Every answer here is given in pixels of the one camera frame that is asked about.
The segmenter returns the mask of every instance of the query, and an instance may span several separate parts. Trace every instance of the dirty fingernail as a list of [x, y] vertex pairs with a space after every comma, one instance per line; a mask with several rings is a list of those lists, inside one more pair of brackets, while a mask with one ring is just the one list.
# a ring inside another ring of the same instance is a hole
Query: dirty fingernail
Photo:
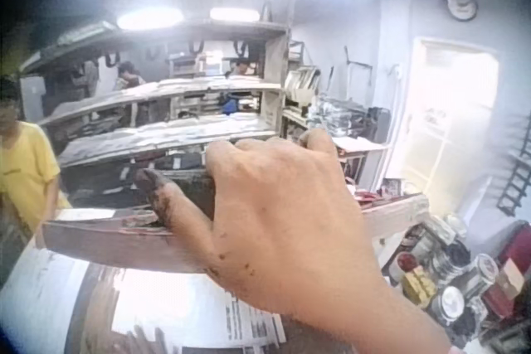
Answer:
[[140, 169], [136, 172], [134, 182], [144, 193], [150, 194], [164, 184], [172, 181], [152, 169]]

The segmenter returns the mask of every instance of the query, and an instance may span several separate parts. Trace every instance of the bright doorway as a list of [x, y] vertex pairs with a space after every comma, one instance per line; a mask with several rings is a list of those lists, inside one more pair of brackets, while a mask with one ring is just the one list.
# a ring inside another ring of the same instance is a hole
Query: bright doorway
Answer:
[[498, 74], [499, 63], [488, 51], [425, 39], [415, 43], [387, 175], [426, 193], [436, 215], [457, 210], [478, 172]]

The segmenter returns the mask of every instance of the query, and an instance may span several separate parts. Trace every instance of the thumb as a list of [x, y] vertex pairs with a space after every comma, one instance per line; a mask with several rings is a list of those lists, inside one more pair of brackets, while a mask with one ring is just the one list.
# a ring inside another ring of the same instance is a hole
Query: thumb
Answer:
[[184, 195], [181, 188], [151, 169], [139, 170], [135, 182], [148, 196], [158, 218], [173, 234], [200, 259], [211, 258], [212, 221]]

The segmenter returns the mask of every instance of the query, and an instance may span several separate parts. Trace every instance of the ceiling light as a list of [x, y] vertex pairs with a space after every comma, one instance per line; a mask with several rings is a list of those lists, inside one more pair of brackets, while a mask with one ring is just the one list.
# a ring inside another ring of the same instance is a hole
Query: ceiling light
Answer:
[[116, 23], [126, 31], [147, 31], [173, 27], [183, 19], [183, 14], [177, 8], [148, 7], [124, 14]]
[[214, 7], [210, 11], [210, 18], [219, 21], [257, 22], [260, 13], [249, 8]]

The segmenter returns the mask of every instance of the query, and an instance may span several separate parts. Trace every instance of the ladder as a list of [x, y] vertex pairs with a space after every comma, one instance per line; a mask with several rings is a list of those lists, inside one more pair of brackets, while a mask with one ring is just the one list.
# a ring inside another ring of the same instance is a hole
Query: ladder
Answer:
[[522, 206], [522, 198], [527, 196], [525, 191], [531, 185], [531, 115], [529, 115], [529, 123], [520, 154], [510, 153], [510, 155], [516, 163], [509, 182], [498, 200], [498, 209], [505, 215], [514, 217], [516, 208]]

